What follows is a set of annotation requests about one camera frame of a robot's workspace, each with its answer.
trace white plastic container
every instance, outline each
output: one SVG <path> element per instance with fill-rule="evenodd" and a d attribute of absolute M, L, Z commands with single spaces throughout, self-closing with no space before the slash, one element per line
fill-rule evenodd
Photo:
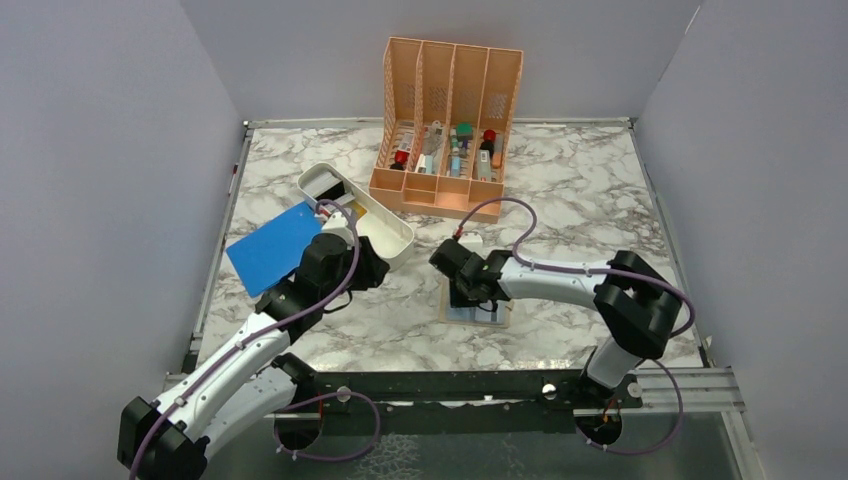
<path fill-rule="evenodd" d="M 304 192 L 303 186 L 327 171 L 341 180 L 347 191 L 353 193 L 356 202 L 366 210 L 365 215 L 356 222 L 359 235 L 371 240 L 374 251 L 389 264 L 390 271 L 397 270 L 412 255 L 415 230 L 329 163 L 318 163 L 297 179 L 297 187 L 309 206 L 314 208 L 316 200 Z"/>

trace white wall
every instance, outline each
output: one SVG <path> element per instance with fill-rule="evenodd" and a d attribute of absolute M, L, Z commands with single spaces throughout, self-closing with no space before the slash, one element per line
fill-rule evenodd
<path fill-rule="evenodd" d="M 774 480 L 845 478 L 848 3 L 706 0 L 637 123 Z"/>
<path fill-rule="evenodd" d="M 642 112 L 700 0 L 182 0 L 251 120 L 383 115 L 391 35 L 526 51 L 516 115 Z"/>
<path fill-rule="evenodd" d="M 176 0 L 0 7 L 0 476 L 126 475 L 121 409 L 179 366 L 240 135 Z"/>

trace white marble surface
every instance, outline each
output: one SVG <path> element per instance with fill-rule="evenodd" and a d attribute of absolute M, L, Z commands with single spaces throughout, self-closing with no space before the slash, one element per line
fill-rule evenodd
<path fill-rule="evenodd" d="M 376 126 L 256 131 L 227 245 L 300 202 L 295 181 L 316 162 L 334 164 L 367 189 L 381 139 L 382 128 Z M 665 278 L 675 278 L 628 130 L 518 126 L 510 136 L 508 162 L 507 194 L 526 200 L 539 214 L 524 252 L 605 261 L 616 250 L 630 249 Z M 357 292 L 350 307 L 325 316 L 290 349 L 316 369 L 580 368 L 608 336 L 597 313 L 536 300 L 516 302 L 506 329 L 438 322 L 439 276 L 427 259 L 457 220 L 399 215 L 416 229 L 412 258 L 379 289 Z M 505 248 L 527 222 L 521 207 L 508 204 L 497 225 L 469 223 L 466 231 L 480 233 L 487 250 Z M 225 255 L 200 361 L 237 330 L 252 305 Z M 701 365 L 691 332 L 669 343 L 665 360 Z"/>

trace red cap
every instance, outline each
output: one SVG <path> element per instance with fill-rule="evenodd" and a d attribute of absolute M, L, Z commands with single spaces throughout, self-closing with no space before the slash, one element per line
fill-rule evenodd
<path fill-rule="evenodd" d="M 409 160 L 409 152 L 404 152 L 403 150 L 398 150 L 395 152 L 395 162 L 397 163 L 406 163 Z"/>

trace purple cable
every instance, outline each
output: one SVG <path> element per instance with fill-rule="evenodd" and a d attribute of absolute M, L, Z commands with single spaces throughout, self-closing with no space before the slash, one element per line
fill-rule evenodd
<path fill-rule="evenodd" d="M 486 205 L 488 205 L 490 203 L 496 203 L 496 202 L 517 203 L 517 204 L 521 205 L 522 207 L 526 208 L 528 212 L 530 212 L 530 217 L 532 218 L 532 221 L 530 222 L 530 228 L 528 228 L 523 234 L 521 234 L 521 236 L 518 237 L 518 240 L 516 240 L 515 243 L 512 244 L 512 256 L 513 256 L 513 258 L 515 258 L 515 260 L 518 263 L 520 263 L 521 265 L 524 265 L 525 267 L 538 268 L 539 270 L 547 270 L 549 272 L 567 273 L 567 274 L 571 274 L 571 275 L 575 275 L 575 274 L 579 275 L 579 274 L 587 273 L 585 270 L 583 270 L 581 268 L 559 267 L 559 266 L 555 266 L 555 265 L 546 265 L 544 263 L 530 262 L 518 253 L 518 246 L 521 245 L 521 242 L 523 242 L 527 237 L 529 237 L 531 233 L 533 233 L 533 230 L 536 229 L 536 223 L 537 223 L 536 211 L 533 210 L 533 207 L 531 207 L 524 200 L 519 200 L 519 199 L 514 198 L 514 197 L 490 198 L 489 200 L 486 200 L 485 202 L 482 202 L 479 205 L 477 205 L 476 207 L 472 208 L 471 211 L 468 212 L 467 215 L 465 215 L 465 218 L 463 218 L 462 221 L 459 222 L 459 228 L 457 229 L 457 231 L 460 232 L 460 233 L 462 232 L 462 228 L 465 225 L 465 222 L 467 222 L 468 219 L 470 219 L 472 215 L 477 213 L 477 210 L 480 210 L 481 208 L 485 207 Z M 618 270 L 618 269 L 615 269 L 615 268 L 590 268 L 588 273 L 591 274 L 591 275 L 618 275 L 619 277 L 626 277 L 626 278 L 631 278 L 633 280 L 639 280 L 639 281 L 642 281 L 642 282 L 650 283 L 651 285 L 655 285 L 657 287 L 660 287 L 660 288 L 670 292 L 675 297 L 680 299 L 681 302 L 685 303 L 686 308 L 689 309 L 689 318 L 686 320 L 686 323 L 684 323 L 682 327 L 671 332 L 671 336 L 669 338 L 674 338 L 674 337 L 682 334 L 686 330 L 689 330 L 689 328 L 695 323 L 695 305 L 692 304 L 692 300 L 690 300 L 689 296 L 687 296 L 685 293 L 683 293 L 682 290 L 680 290 L 679 288 L 675 287 L 674 285 L 672 285 L 668 282 L 664 282 L 662 280 L 656 279 L 654 277 L 649 277 L 647 275 L 641 275 L 641 274 L 633 273 L 633 272 L 626 272 L 624 270 Z"/>
<path fill-rule="evenodd" d="M 380 439 L 380 411 L 377 409 L 377 405 L 374 403 L 373 400 L 371 400 L 370 398 L 366 397 L 365 395 L 363 395 L 361 393 L 358 393 L 358 392 L 325 393 L 324 395 L 318 395 L 315 398 L 310 398 L 309 400 L 304 400 L 300 403 L 295 403 L 294 405 L 289 405 L 288 407 L 284 408 L 283 410 L 295 410 L 295 409 L 298 409 L 298 408 L 303 407 L 305 405 L 309 405 L 310 403 L 322 402 L 322 401 L 324 401 L 328 398 L 336 398 L 336 397 L 341 397 L 341 396 L 351 396 L 351 397 L 356 397 L 356 398 L 360 398 L 362 400 L 365 400 L 365 403 L 367 403 L 368 406 L 371 407 L 371 410 L 374 411 L 374 435 L 371 436 L 371 440 L 369 440 L 368 443 L 365 444 L 364 447 L 360 448 L 359 450 L 357 450 L 353 453 L 350 453 L 350 454 L 347 454 L 347 455 L 342 455 L 340 457 L 325 457 L 323 455 L 313 455 L 311 453 L 300 453 L 299 450 L 289 450 L 288 448 L 283 446 L 283 442 L 282 442 L 282 440 L 280 440 L 280 434 L 279 434 L 279 432 L 277 432 L 277 429 L 275 427 L 274 428 L 274 438 L 277 440 L 277 445 L 279 447 L 277 452 L 278 453 L 280 451 L 286 452 L 289 455 L 292 455 L 295 459 L 307 458 L 309 460 L 318 460 L 320 462 L 332 462 L 332 463 L 347 462 L 347 461 L 350 461 L 350 460 L 355 460 L 355 459 L 365 455 L 366 453 L 370 452 L 371 449 L 373 449 L 374 446 L 377 445 L 377 440 Z"/>
<path fill-rule="evenodd" d="M 533 233 L 533 230 L 536 228 L 536 223 L 538 221 L 538 218 L 536 216 L 536 211 L 533 210 L 533 207 L 531 207 L 530 204 L 528 204 L 524 200 L 519 200 L 519 199 L 514 198 L 514 197 L 495 197 L 495 198 L 491 198 L 489 200 L 486 200 L 485 202 L 480 203 L 476 207 L 472 208 L 470 212 L 468 212 L 468 214 L 465 216 L 465 218 L 463 218 L 462 221 L 459 222 L 459 228 L 457 229 L 457 232 L 459 232 L 460 234 L 462 233 L 462 228 L 465 225 L 465 222 L 467 222 L 468 219 L 471 218 L 472 215 L 477 213 L 477 210 L 480 210 L 484 206 L 486 206 L 490 203 L 495 203 L 495 202 L 517 203 L 517 204 L 521 205 L 522 207 L 526 208 L 527 211 L 530 212 L 530 217 L 532 217 L 532 221 L 530 222 L 530 228 L 528 228 L 523 234 L 521 234 L 521 236 L 518 237 L 518 240 L 516 240 L 515 243 L 512 244 L 512 256 L 513 256 L 513 258 L 515 258 L 515 260 L 518 263 L 520 263 L 520 264 L 522 264 L 526 267 L 533 267 L 533 268 L 538 268 L 539 270 L 547 270 L 547 271 L 551 271 L 551 272 L 560 272 L 560 273 L 568 273 L 568 274 L 585 274 L 586 273 L 584 270 L 582 270 L 580 268 L 558 267 L 558 266 L 554 266 L 554 265 L 545 265 L 543 263 L 532 263 L 532 262 L 529 262 L 526 259 L 522 258 L 518 254 L 518 246 L 521 245 L 521 242 L 523 242 L 527 237 L 529 237 L 531 233 Z M 589 273 L 592 274 L 592 275 L 618 275 L 618 276 L 621 276 L 621 277 L 632 278 L 634 280 L 640 280 L 640 281 L 643 281 L 643 282 L 648 282 L 652 285 L 656 285 L 656 286 L 663 288 L 663 289 L 671 292 L 672 294 L 674 294 L 677 298 L 679 298 L 683 303 L 686 304 L 686 308 L 689 309 L 689 319 L 686 321 L 686 323 L 682 327 L 671 332 L 671 338 L 674 338 L 674 337 L 680 335 L 681 333 L 685 332 L 686 330 L 689 329 L 689 327 L 692 326 L 693 323 L 695 323 L 695 306 L 692 304 L 692 301 L 689 299 L 689 297 L 685 293 L 683 293 L 683 291 L 681 291 L 680 289 L 678 289 L 674 285 L 671 285 L 667 282 L 663 282 L 662 280 L 658 280 L 658 279 L 653 278 L 653 277 L 649 277 L 649 276 L 646 276 L 646 275 L 640 275 L 638 273 L 625 272 L 624 270 L 618 270 L 618 269 L 615 269 L 615 268 L 590 268 Z M 674 424 L 674 428 L 672 428 L 671 432 L 669 432 L 669 434 L 664 439 L 662 439 L 659 443 L 657 443 L 653 447 L 647 448 L 645 450 L 634 450 L 634 451 L 616 450 L 616 449 L 607 448 L 605 450 L 607 453 L 612 453 L 612 454 L 616 454 L 616 455 L 627 455 L 627 456 L 645 455 L 645 454 L 648 454 L 648 453 L 653 453 L 653 452 L 665 447 L 666 445 L 668 445 L 669 442 L 671 442 L 674 439 L 674 437 L 676 437 L 677 434 L 680 433 L 680 429 L 683 428 L 683 396 L 680 393 L 680 386 L 677 384 L 677 380 L 674 378 L 674 375 L 671 374 L 671 371 L 669 369 L 667 369 L 665 367 L 665 365 L 663 365 L 662 363 L 660 363 L 656 360 L 652 360 L 652 361 L 654 363 L 656 363 L 657 366 L 659 366 L 666 373 L 666 375 L 668 375 L 668 378 L 671 379 L 671 384 L 674 385 L 674 393 L 677 394 L 677 409 L 678 409 L 677 422 Z M 595 442 L 592 442 L 591 440 L 589 440 L 589 445 L 592 445 L 595 448 L 599 448 L 601 450 L 604 450 L 604 447 L 602 445 L 599 445 Z"/>
<path fill-rule="evenodd" d="M 660 367 L 666 375 L 668 375 L 668 379 L 671 380 L 671 384 L 674 386 L 674 393 L 677 395 L 677 421 L 674 422 L 674 427 L 671 429 L 670 432 L 668 432 L 668 435 L 666 435 L 665 438 L 660 440 L 659 443 L 657 443 L 653 447 L 648 447 L 644 450 L 619 450 L 609 447 L 604 448 L 604 445 L 600 445 L 598 443 L 593 442 L 592 440 L 589 440 L 589 438 L 586 437 L 586 434 L 578 428 L 577 431 L 580 432 L 580 435 L 583 435 L 583 437 L 586 438 L 586 443 L 588 445 L 591 445 L 592 447 L 595 447 L 598 450 L 603 450 L 605 453 L 612 453 L 613 455 L 623 455 L 626 457 L 636 457 L 639 455 L 647 455 L 649 453 L 654 453 L 657 450 L 664 448 L 666 445 L 671 443 L 671 441 L 674 440 L 674 437 L 676 437 L 677 434 L 680 433 L 680 430 L 683 429 L 683 395 L 680 393 L 680 385 L 677 384 L 677 380 L 674 378 L 674 375 L 671 374 L 671 370 L 666 368 L 665 365 L 656 360 L 651 361 L 656 363 L 657 366 Z"/>
<path fill-rule="evenodd" d="M 268 332 L 277 330 L 281 327 L 288 325 L 289 323 L 297 321 L 315 312 L 318 309 L 324 308 L 327 304 L 332 302 L 333 299 L 339 296 L 339 294 L 345 291 L 347 285 L 350 283 L 350 280 L 353 278 L 353 273 L 356 271 L 356 265 L 359 263 L 359 234 L 356 231 L 356 220 L 350 215 L 350 213 L 348 213 L 344 208 L 342 208 L 341 205 L 332 200 L 319 200 L 318 203 L 315 205 L 316 211 L 318 210 L 318 207 L 322 205 L 330 205 L 336 210 L 340 211 L 342 215 L 344 215 L 345 220 L 347 220 L 347 225 L 350 228 L 351 232 L 353 232 L 353 261 L 350 263 L 350 269 L 348 270 L 347 275 L 345 275 L 344 279 L 341 281 L 341 283 L 339 283 L 339 286 L 336 287 L 335 290 L 330 292 L 330 294 L 327 295 L 323 300 L 319 301 L 315 305 L 312 305 L 311 307 L 305 310 L 301 310 L 300 312 L 288 318 L 284 318 L 279 322 L 274 323 L 273 325 L 268 325 L 267 327 L 261 330 L 257 330 L 253 334 L 245 337 L 244 340 L 242 340 L 242 345 L 247 346 L 257 338 L 265 335 Z M 225 364 L 227 360 L 230 359 L 230 357 L 240 351 L 241 349 L 239 349 L 238 347 L 233 347 L 224 352 L 224 354 L 221 355 L 218 360 L 216 360 L 205 372 L 203 372 L 203 374 L 201 374 L 200 377 L 198 377 L 197 380 L 188 388 L 186 388 L 185 392 L 183 392 L 183 394 L 177 398 L 182 399 L 183 401 L 188 400 L 188 398 L 194 392 L 196 392 L 197 389 L 200 388 L 206 382 L 206 380 L 208 380 L 209 377 L 212 376 L 212 374 L 218 371 L 218 369 L 221 368 L 221 366 Z M 150 427 L 150 429 L 147 431 L 147 434 L 141 440 L 141 443 L 138 446 L 138 450 L 136 450 L 135 452 L 135 457 L 133 457 L 133 463 L 130 468 L 130 480 L 135 480 L 135 478 L 138 476 L 138 470 L 139 468 L 141 468 L 141 460 L 142 458 L 144 458 L 144 452 L 147 450 L 147 446 L 153 440 L 153 436 L 155 435 L 156 431 L 159 430 L 162 424 L 165 423 L 168 417 L 171 416 L 177 410 L 177 408 L 177 404 L 174 403 L 173 405 L 168 407 L 167 410 L 162 412 L 162 415 L 160 415 L 159 418 L 157 418 L 156 421 L 153 422 L 153 425 Z"/>

